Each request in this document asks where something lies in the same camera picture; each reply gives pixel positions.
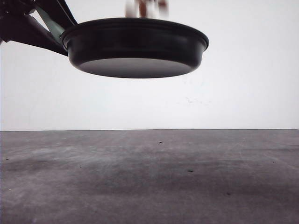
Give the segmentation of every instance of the black frying pan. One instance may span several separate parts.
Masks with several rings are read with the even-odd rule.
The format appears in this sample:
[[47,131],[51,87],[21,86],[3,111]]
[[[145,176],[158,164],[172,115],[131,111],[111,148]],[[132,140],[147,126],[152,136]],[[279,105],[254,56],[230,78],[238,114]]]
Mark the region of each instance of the black frying pan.
[[[50,32],[29,15],[34,10]],[[88,73],[122,78],[191,72],[209,45],[202,32],[169,21],[114,18],[77,24],[64,0],[0,1],[0,38],[66,55]]]
[[208,38],[174,22],[115,18],[84,22],[62,34],[70,62],[102,76],[157,78],[195,70]]

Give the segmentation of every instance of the white wall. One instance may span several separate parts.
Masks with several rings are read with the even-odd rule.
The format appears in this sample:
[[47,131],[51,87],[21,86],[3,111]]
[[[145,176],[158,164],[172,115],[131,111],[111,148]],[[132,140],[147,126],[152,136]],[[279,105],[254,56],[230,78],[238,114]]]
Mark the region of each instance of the white wall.
[[[79,22],[124,15],[125,0],[67,2]],[[298,0],[170,0],[169,20],[210,39],[199,69],[180,77],[100,77],[3,44],[1,129],[299,128]]]

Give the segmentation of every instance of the pan bottom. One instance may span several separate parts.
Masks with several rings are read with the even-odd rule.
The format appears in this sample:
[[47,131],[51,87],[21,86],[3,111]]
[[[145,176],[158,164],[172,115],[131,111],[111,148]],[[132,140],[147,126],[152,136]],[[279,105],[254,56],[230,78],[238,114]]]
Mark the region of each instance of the pan bottom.
[[120,78],[171,77],[194,70],[183,63],[151,58],[108,58],[88,61],[76,67],[88,73]]

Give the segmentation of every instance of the gray concrete floor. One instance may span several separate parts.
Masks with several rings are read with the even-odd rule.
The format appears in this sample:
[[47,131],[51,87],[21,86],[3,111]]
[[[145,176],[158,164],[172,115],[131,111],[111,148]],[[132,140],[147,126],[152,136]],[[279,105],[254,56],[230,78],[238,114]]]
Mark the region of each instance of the gray concrete floor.
[[1,133],[2,224],[298,224],[298,130]]

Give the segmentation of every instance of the pan handle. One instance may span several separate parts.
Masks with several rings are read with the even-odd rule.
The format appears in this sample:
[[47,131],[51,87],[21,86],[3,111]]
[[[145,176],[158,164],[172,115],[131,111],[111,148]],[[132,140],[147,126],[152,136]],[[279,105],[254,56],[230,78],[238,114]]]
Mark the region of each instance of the pan handle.
[[61,34],[77,24],[65,0],[36,0],[33,4],[55,40],[62,44]]

